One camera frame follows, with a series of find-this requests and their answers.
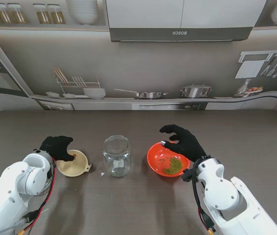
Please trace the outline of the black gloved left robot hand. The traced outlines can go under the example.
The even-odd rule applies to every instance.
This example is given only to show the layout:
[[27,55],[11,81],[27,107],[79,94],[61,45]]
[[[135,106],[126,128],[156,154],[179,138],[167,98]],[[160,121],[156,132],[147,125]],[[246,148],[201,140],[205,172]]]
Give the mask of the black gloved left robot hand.
[[49,136],[41,144],[40,150],[48,153],[55,161],[70,162],[75,158],[67,151],[67,147],[71,142],[73,142],[72,137]]

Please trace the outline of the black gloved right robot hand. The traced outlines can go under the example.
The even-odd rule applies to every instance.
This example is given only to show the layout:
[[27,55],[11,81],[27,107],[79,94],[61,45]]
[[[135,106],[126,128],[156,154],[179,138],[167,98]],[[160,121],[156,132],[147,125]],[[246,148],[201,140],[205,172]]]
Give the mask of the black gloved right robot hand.
[[207,155],[196,137],[188,130],[175,124],[170,124],[163,126],[159,131],[166,134],[174,133],[174,135],[169,137],[170,141],[162,141],[162,146],[166,149],[181,154],[192,162]]

